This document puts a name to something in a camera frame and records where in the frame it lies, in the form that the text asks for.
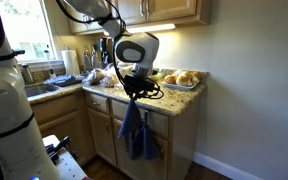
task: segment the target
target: drawer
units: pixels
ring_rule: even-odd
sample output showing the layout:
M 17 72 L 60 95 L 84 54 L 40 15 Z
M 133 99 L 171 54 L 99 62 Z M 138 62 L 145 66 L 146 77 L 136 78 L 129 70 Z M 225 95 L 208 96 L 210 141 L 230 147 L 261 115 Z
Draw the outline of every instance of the drawer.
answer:
M 52 101 L 32 106 L 36 121 L 42 125 L 65 114 L 77 111 L 77 101 L 74 95 L 61 97 Z
M 109 114 L 108 99 L 106 97 L 92 93 L 85 93 L 85 96 L 88 107 Z
M 127 110 L 128 104 L 112 100 L 112 113 L 113 116 L 123 121 L 126 110 Z M 145 109 L 139 108 L 141 112 L 141 117 L 144 119 L 144 111 Z M 150 129 L 163 137 L 168 137 L 168 122 L 169 117 L 163 114 L 159 114 L 156 112 L 149 111 L 148 113 L 148 125 L 150 126 Z

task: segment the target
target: window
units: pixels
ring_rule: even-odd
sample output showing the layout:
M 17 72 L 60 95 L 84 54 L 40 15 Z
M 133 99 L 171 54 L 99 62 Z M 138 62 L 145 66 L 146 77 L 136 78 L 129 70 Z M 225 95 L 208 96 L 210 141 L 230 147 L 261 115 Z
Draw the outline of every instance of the window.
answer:
M 16 57 L 19 62 L 46 60 L 46 49 L 54 59 L 40 0 L 0 0 L 0 15 L 11 48 L 25 50 Z

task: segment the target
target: under-cabinet light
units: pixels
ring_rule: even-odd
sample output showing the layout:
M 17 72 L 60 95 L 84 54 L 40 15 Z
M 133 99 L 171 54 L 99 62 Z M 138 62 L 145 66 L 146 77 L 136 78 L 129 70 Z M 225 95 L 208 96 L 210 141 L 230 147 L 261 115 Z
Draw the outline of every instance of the under-cabinet light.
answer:
M 129 28 L 127 29 L 127 31 L 130 33 L 139 33 L 139 32 L 161 31 L 161 30 L 168 30 L 168 29 L 174 29 L 174 28 L 175 28 L 175 24 L 162 24 L 162 25 L 155 25 L 155 26 Z M 104 31 L 104 35 L 109 36 L 108 32 L 106 31 Z

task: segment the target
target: kitchen sink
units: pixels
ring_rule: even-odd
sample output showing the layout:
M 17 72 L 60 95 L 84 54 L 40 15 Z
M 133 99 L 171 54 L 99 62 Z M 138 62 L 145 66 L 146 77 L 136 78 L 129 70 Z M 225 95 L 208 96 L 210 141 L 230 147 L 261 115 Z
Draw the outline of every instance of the kitchen sink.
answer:
M 41 84 L 33 87 L 25 88 L 27 97 L 37 96 L 48 92 L 53 92 L 60 89 L 60 87 L 51 84 Z

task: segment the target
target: upper cabinet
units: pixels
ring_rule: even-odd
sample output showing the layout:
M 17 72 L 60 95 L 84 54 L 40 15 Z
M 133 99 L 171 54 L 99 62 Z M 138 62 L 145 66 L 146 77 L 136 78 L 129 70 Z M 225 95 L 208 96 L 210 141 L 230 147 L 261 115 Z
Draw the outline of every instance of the upper cabinet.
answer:
M 111 2 L 118 9 L 128 28 L 167 23 L 177 25 L 210 23 L 212 0 L 111 0 Z M 73 16 L 76 15 L 79 19 L 89 18 L 72 9 L 71 11 Z M 115 10 L 112 10 L 112 14 L 114 17 L 117 16 Z M 93 24 L 71 22 L 71 29 L 73 33 L 80 34 L 102 31 L 97 23 Z

